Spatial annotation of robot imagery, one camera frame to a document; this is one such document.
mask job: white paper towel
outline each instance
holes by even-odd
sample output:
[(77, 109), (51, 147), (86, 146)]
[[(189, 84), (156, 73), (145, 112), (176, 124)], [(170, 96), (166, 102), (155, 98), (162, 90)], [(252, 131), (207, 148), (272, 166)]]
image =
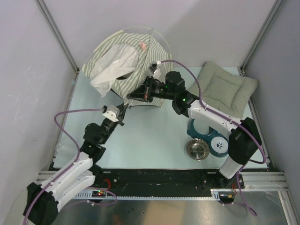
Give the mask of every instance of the white paper towel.
[(90, 84), (104, 97), (114, 81), (135, 70), (138, 63), (137, 50), (125, 43), (116, 44), (95, 63), (90, 74)]

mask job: gray wall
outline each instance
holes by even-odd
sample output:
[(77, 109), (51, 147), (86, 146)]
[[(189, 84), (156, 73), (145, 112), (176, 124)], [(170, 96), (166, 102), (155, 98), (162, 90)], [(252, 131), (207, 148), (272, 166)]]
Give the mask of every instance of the gray wall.
[(246, 75), (271, 159), (284, 170), (300, 210), (300, 1), (288, 0), (256, 50)]
[(188, 66), (239, 66), (275, 0), (45, 0), (78, 66), (109, 35), (147, 26)]
[(74, 72), (34, 0), (0, 2), (0, 224), (46, 165)]

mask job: metal bowl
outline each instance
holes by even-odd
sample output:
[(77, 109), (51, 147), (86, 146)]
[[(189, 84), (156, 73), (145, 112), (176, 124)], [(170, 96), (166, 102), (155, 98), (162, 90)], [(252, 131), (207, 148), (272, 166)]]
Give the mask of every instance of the metal bowl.
[(210, 154), (210, 147), (208, 144), (199, 138), (190, 140), (186, 145), (187, 154), (195, 160), (201, 161), (207, 158)]

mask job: metal frame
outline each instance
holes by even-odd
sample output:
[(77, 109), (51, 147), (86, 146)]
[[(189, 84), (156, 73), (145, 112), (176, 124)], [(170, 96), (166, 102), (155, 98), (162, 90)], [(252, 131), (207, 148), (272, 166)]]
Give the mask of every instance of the metal frame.
[(76, 62), (69, 51), (66, 42), (64, 41), (55, 21), (53, 20), (51, 13), (45, 4), (43, 0), (35, 0), (38, 8), (40, 9), (41, 13), (43, 14), (47, 24), (49, 25), (50, 30), (52, 31), (53, 35), (55, 36), (58, 44), (60, 45), (61, 49), (63, 50), (64, 54), (66, 55), (66, 58), (68, 59), (71, 67), (75, 72), (79, 71), (78, 66), (76, 65)]
[[(250, 51), (248, 52), (244, 62), (242, 63), (242, 66), (240, 67), (241, 75), (245, 75), (245, 73), (244, 73), (245, 67), (247, 66), (249, 60), (251, 59), (252, 55), (254, 54), (255, 50), (257, 49), (258, 45), (260, 44), (265, 33), (267, 32), (268, 28), (274, 21), (274, 18), (278, 14), (279, 10), (281, 9), (281, 7), (285, 3), (285, 1), (286, 0), (276, 0), (275, 1), (262, 28), (260, 29), (253, 45), (251, 46)], [(71, 52), (69, 51), (67, 44), (65, 43), (45, 2), (43, 0), (35, 0), (35, 2), (37, 4), (38, 8), (40, 9), (41, 13), (43, 14), (47, 24), (49, 25), (50, 30), (53, 32), (53, 35), (55, 36), (56, 40), (58, 41), (58, 44), (60, 45), (65, 56), (67, 57), (72, 69), (78, 75), (79, 68), (76, 65), (76, 62), (75, 62)], [(75, 83), (70, 91), (70, 98), (67, 103), (66, 109), (68, 109), (68, 107), (70, 105), (70, 102), (71, 102), (70, 100), (72, 99), (72, 95), (74, 93)], [(263, 136), (263, 131), (261, 129), (259, 118), (257, 116), (255, 105), (254, 105), (252, 99), (250, 99), (249, 104), (250, 104), (250, 110), (251, 110), (252, 116), (258, 125), (257, 127), (258, 127), (259, 134), (262, 138), (263, 149), (265, 150), (266, 156), (269, 157), (269, 151), (267, 149), (266, 141)], [(57, 134), (56, 141), (59, 140), (60, 135), (61, 135), (60, 133)], [(47, 178), (49, 178), (51, 175), (53, 175), (55, 173), (56, 173), (56, 171), (41, 171), (37, 177), (37, 182), (46, 180)], [(295, 210), (293, 199), (291, 198), (291, 193), (290, 193), (289, 186), (286, 181), (284, 172), (241, 172), (241, 174), (243, 175), (244, 182), (245, 182), (245, 191), (278, 191), (288, 224), (289, 225), (298, 224), (299, 215), (298, 215), (297, 211)], [(211, 190), (212, 197), (210, 197), (210, 198), (204, 197), (204, 198), (188, 198), (188, 199), (181, 198), (181, 199), (182, 200), (219, 200), (218, 191), (221, 191), (221, 190), (226, 191), (226, 189), (220, 189), (220, 190), (212, 189)], [(80, 199), (82, 197), (86, 198), (87, 196), (89, 196), (89, 192), (91, 192), (91, 191), (82, 191), (81, 193), (79, 193), (76, 196), (76, 198), (77, 199)], [(124, 199), (124, 200), (133, 200), (133, 199), (134, 200), (138, 200), (138, 199), (144, 200), (144, 198), (138, 198), (138, 197), (135, 197), (135, 198), (124, 197), (122, 199)], [(158, 200), (157, 198), (145, 198), (145, 199), (146, 200)], [(173, 198), (161, 198), (159, 200), (173, 200)]]
[(268, 28), (270, 27), (270, 25), (273, 23), (275, 17), (277, 16), (278, 12), (280, 11), (281, 7), (283, 6), (283, 4), (286, 2), (286, 0), (276, 0), (271, 11), (269, 12), (266, 20), (264, 21), (262, 28), (260, 29), (258, 35), (255, 38), (254, 43), (252, 44), (250, 51), (248, 52), (245, 60), (242, 63), (241, 69), (244, 70), (247, 66), (247, 64), (249, 63), (252, 55), (254, 54), (256, 48), (258, 47), (258, 45), (260, 44), (260, 42), (262, 41), (264, 35), (266, 34)]
[[(70, 108), (70, 106), (71, 106), (71, 100), (72, 100), (72, 97), (74, 95), (75, 87), (76, 87), (76, 84), (77, 84), (78, 74), (79, 74), (79, 71), (76, 73), (76, 77), (73, 80), (72, 87), (71, 87), (69, 95), (68, 95), (69, 98), (68, 98), (67, 103), (65, 105), (64, 111), (67, 111)], [(61, 119), (60, 119), (60, 124), (63, 127), (65, 126), (66, 120), (67, 120), (67, 115), (66, 114), (62, 115)], [(51, 154), (50, 154), (50, 157), (49, 157), (49, 160), (48, 160), (48, 163), (47, 163), (47, 169), (51, 168), (52, 165), (53, 165), (53, 163), (54, 163), (54, 159), (55, 159), (55, 147), (58, 144), (61, 136), (62, 136), (62, 132), (61, 132), (60, 129), (58, 129), (57, 134), (55, 136), (55, 142), (54, 142), (54, 144), (53, 144), (53, 146), (51, 148)]]

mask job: light blue floor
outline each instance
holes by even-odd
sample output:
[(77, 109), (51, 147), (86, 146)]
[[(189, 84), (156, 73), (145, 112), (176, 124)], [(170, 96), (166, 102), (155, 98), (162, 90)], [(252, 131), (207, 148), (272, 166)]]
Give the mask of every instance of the light blue floor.
[[(236, 67), (223, 67), (228, 72), (238, 75)], [(190, 67), (198, 76), (201, 67)], [(194, 80), (183, 68), (176, 67), (186, 82), (188, 89)], [(119, 105), (122, 100), (111, 91), (105, 98), (90, 85), (89, 78), (79, 74), (70, 110), (101, 108), (103, 105)], [(247, 106), (245, 117), (252, 117)], [(79, 112), (67, 116), (65, 129), (75, 138), (79, 146), (83, 143), (84, 129), (89, 123), (101, 124), (104, 117), (101, 112)], [(118, 126), (104, 147), (106, 152), (97, 163), (102, 168), (219, 168), (225, 161), (209, 155), (198, 162), (185, 152), (186, 143), (191, 140), (187, 135), (189, 118), (177, 115), (172, 109), (172, 102), (166, 100), (161, 108), (137, 106), (126, 111), (123, 127)], [(64, 150), (56, 155), (54, 167), (61, 168), (75, 154), (75, 146), (66, 135), (62, 135), (61, 145)], [(262, 161), (257, 151), (252, 159)], [(249, 163), (246, 168), (266, 168), (266, 165)]]

